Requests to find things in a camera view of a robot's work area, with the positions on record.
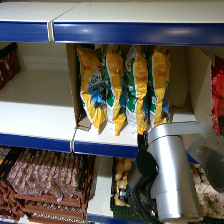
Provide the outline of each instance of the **brown packaged food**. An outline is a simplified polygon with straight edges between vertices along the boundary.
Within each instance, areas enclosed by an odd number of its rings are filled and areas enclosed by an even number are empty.
[[[53,161],[53,164],[51,166],[51,170],[50,170],[50,173],[47,177],[47,180],[46,180],[46,188],[44,190],[44,193],[47,194],[48,191],[50,190],[51,188],[51,184],[52,182],[54,181],[53,177],[54,177],[54,174],[55,174],[55,171],[56,171],[56,168],[57,168],[57,164],[58,164],[58,157],[55,157],[54,158],[54,161]]]
[[[50,158],[42,172],[42,175],[41,175],[41,179],[40,179],[40,186],[42,188],[43,191],[45,191],[46,189],[46,185],[47,185],[47,177],[49,175],[49,172],[51,170],[51,166],[52,166],[52,163],[53,163],[53,160],[54,160],[54,157],[55,157],[55,152],[52,152],[51,155],[50,155]]]
[[[30,167],[32,167],[32,164],[33,164],[33,160],[34,160],[34,156],[31,157],[30,161],[29,161],[29,164],[27,165],[27,170],[26,170],[26,173],[24,175],[24,178],[21,178],[22,179],[22,182],[21,184],[17,187],[17,193],[18,194],[21,194],[21,195],[25,195],[26,192],[28,191],[28,187],[25,185],[26,184],[26,176],[29,172],[29,169]]]
[[[41,182],[41,177],[42,177],[42,174],[44,172],[45,166],[47,165],[47,162],[49,161],[51,154],[52,154],[51,151],[47,151],[47,154],[44,157],[44,160],[43,160],[42,164],[39,167],[39,170],[38,170],[38,179],[37,179],[39,185],[40,185],[40,182]]]
[[[55,170],[55,174],[54,174],[54,178],[53,178],[54,181],[52,182],[51,188],[49,190],[49,192],[57,200],[57,202],[60,202],[63,198],[63,194],[58,185],[59,184],[58,180],[59,180],[60,167],[62,167],[62,165],[63,165],[64,158],[65,158],[65,153],[61,153],[61,156],[58,161],[58,165]]]
[[[29,184],[30,189],[36,189],[36,191],[38,191],[38,194],[36,196],[42,194],[42,189],[41,189],[40,185],[38,184],[37,179],[38,179],[38,170],[39,170],[40,165],[42,164],[42,162],[43,162],[44,157],[45,157],[46,154],[47,154],[47,151],[42,151],[41,152],[41,155],[40,155],[40,157],[39,157],[39,159],[37,161],[37,164],[34,167],[34,170],[33,170],[33,173],[32,173],[32,179],[33,179],[33,181],[30,182],[30,184]]]
[[[72,198],[73,196],[72,192],[69,189],[69,185],[71,184],[71,180],[72,180],[72,171],[74,167],[74,162],[75,162],[75,155],[71,154],[68,171],[65,177],[65,186],[64,186],[64,195],[67,198]]]
[[[83,169],[84,157],[80,155],[78,166],[74,165],[71,180],[71,193],[76,197],[77,188],[79,186],[79,180]]]
[[[27,170],[27,167],[28,167],[28,164],[29,164],[29,161],[31,159],[31,154],[28,153],[25,161],[22,163],[22,166],[20,167],[14,181],[13,181],[13,187],[14,187],[14,190],[18,193],[19,191],[19,187],[20,185],[22,184],[22,180],[23,180],[23,176],[25,175],[26,173],[26,170]]]
[[[61,192],[63,194],[65,194],[65,190],[64,190],[64,187],[65,187],[65,178],[66,178],[66,175],[67,175],[67,171],[68,171],[68,165],[69,165],[69,161],[70,161],[70,153],[67,153],[66,156],[65,156],[65,161],[60,169],[60,174],[59,174],[59,187],[61,189]]]
[[[13,180],[15,179],[22,163],[24,162],[27,154],[29,152],[29,149],[26,149],[26,151],[23,153],[23,151],[20,153],[17,161],[15,162],[13,168],[10,170],[9,174],[8,174],[8,177],[7,177],[7,181],[8,183],[13,186]]]
[[[25,177],[25,185],[28,188],[28,191],[26,192],[26,195],[33,195],[36,196],[37,194],[37,190],[35,188],[32,188],[32,186],[34,185],[34,179],[32,176],[33,170],[40,158],[41,153],[39,151],[36,152],[35,158],[33,160],[32,165],[29,167],[27,175]]]

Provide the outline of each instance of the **snack bag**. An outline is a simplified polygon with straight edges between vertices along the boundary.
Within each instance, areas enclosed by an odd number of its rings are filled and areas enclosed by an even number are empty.
[[[80,62],[80,96],[90,122],[99,133],[100,124],[107,119],[106,90],[102,80],[101,49],[91,50],[76,46]]]
[[[151,127],[169,122],[170,59],[166,47],[156,48],[149,60],[148,95]]]
[[[212,66],[212,99],[213,128],[216,134],[224,135],[224,74],[222,69],[214,66]]]
[[[133,133],[143,135],[148,123],[147,80],[145,54],[139,45],[131,46],[125,61],[126,115]]]
[[[123,58],[118,45],[108,45],[102,60],[103,79],[107,88],[107,119],[117,136],[125,122]]]

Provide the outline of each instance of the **white shelf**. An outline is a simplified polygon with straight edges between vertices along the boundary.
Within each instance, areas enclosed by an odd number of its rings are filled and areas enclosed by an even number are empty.
[[[85,2],[54,22],[221,23],[223,8],[222,1]]]
[[[4,2],[0,7],[3,22],[50,22],[78,4],[45,2]]]
[[[111,130],[109,123],[106,125],[102,132],[98,135],[97,130],[91,125],[89,132],[77,130],[75,134],[75,141],[90,142],[97,144],[121,145],[121,146],[135,146],[137,147],[137,136],[131,133],[130,127],[125,122],[124,128],[119,136],[115,136]]]
[[[88,214],[113,217],[113,212],[110,210],[112,165],[113,158],[96,157],[87,209],[87,220]]]
[[[71,141],[68,73],[21,71],[0,90],[0,133]]]

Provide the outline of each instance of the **packaged sausage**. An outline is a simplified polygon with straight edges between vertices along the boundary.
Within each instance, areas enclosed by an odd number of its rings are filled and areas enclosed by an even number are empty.
[[[13,188],[17,193],[19,193],[20,185],[22,184],[23,176],[26,173],[30,159],[31,159],[31,154],[28,153],[28,155],[26,156],[24,162],[22,163],[22,166],[20,167],[20,169],[13,181]]]
[[[50,173],[49,173],[49,175],[47,177],[47,180],[46,180],[46,188],[44,190],[45,194],[48,193],[48,191],[51,189],[52,183],[54,182],[54,178],[53,177],[55,175],[57,164],[58,164],[58,157],[55,157],[54,161],[53,161],[53,164],[51,166]]]
[[[50,158],[48,160],[48,162],[46,163],[46,166],[41,174],[41,178],[40,178],[40,186],[42,188],[43,191],[45,191],[46,189],[46,179],[49,175],[50,169],[51,169],[51,165],[53,163],[55,157],[55,152],[51,152]]]
[[[32,186],[34,185],[34,179],[32,176],[33,170],[38,162],[40,158],[40,151],[37,151],[37,153],[35,154],[35,158],[33,160],[33,163],[31,164],[31,166],[28,169],[27,175],[25,177],[25,184],[27,187],[27,192],[26,195],[33,195],[33,196],[37,196],[38,195],[38,191],[36,190],[36,188],[33,188]]]
[[[79,184],[78,173],[79,173],[79,164],[82,160],[81,155],[75,155],[74,166],[72,170],[71,181],[68,183],[69,192],[74,196],[77,191],[77,186]]]
[[[71,154],[68,171],[65,177],[65,186],[64,186],[64,195],[67,198],[71,198],[73,196],[72,192],[69,189],[69,185],[71,184],[71,180],[72,180],[72,171],[73,171],[74,163],[75,163],[75,156],[74,154]]]
[[[12,169],[10,170],[8,177],[7,177],[7,181],[8,183],[13,186],[13,180],[15,179],[22,163],[24,162],[26,156],[28,155],[29,149],[26,149],[26,151],[23,153],[20,153],[18,159],[16,160],[14,166],[12,167]]]
[[[59,187],[61,189],[61,192],[65,194],[65,182],[66,182],[66,175],[68,171],[68,166],[69,166],[69,160],[70,160],[70,153],[67,153],[65,156],[65,160],[63,165],[60,168],[60,174],[59,174]]]
[[[151,127],[170,120],[168,99],[170,68],[167,48],[158,46],[149,60],[148,95]]]
[[[51,195],[54,196],[54,198],[57,200],[57,202],[60,202],[63,198],[63,194],[59,187],[59,174],[60,174],[60,168],[62,167],[63,162],[64,162],[64,158],[65,158],[65,153],[61,153],[61,156],[58,161],[58,165],[55,170],[55,174],[54,174],[54,178],[53,178],[54,181],[52,182],[51,188],[49,190],[49,192],[51,193]]]
[[[30,159],[30,161],[29,161],[29,163],[27,165],[26,173],[25,173],[24,177],[22,178],[22,182],[17,187],[17,193],[18,194],[26,195],[27,191],[29,190],[29,187],[26,185],[26,179],[27,179],[27,175],[29,173],[30,167],[32,167],[33,160],[34,160],[34,156],[31,157],[31,159]]]
[[[32,178],[34,181],[32,183],[30,182],[30,188],[36,189],[38,191],[38,195],[42,194],[42,189],[38,183],[38,171],[39,171],[40,165],[42,164],[46,154],[47,154],[47,151],[45,151],[45,150],[41,152],[41,156],[40,156],[39,160],[37,161],[37,164],[32,173]]]
[[[147,61],[140,45],[131,46],[125,60],[126,115],[133,133],[143,135],[147,129]]]
[[[107,88],[107,119],[116,136],[126,120],[123,63],[118,45],[108,45],[102,60],[103,79]]]
[[[102,79],[101,49],[91,50],[76,46],[80,62],[80,96],[83,108],[98,133],[100,125],[107,119],[106,90]]]

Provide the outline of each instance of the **silver cylinder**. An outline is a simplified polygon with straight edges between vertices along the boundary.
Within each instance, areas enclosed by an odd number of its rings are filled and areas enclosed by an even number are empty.
[[[182,138],[159,138],[149,145],[148,151],[159,167],[159,175],[151,188],[151,196],[156,199],[159,220],[201,220],[199,201]]]

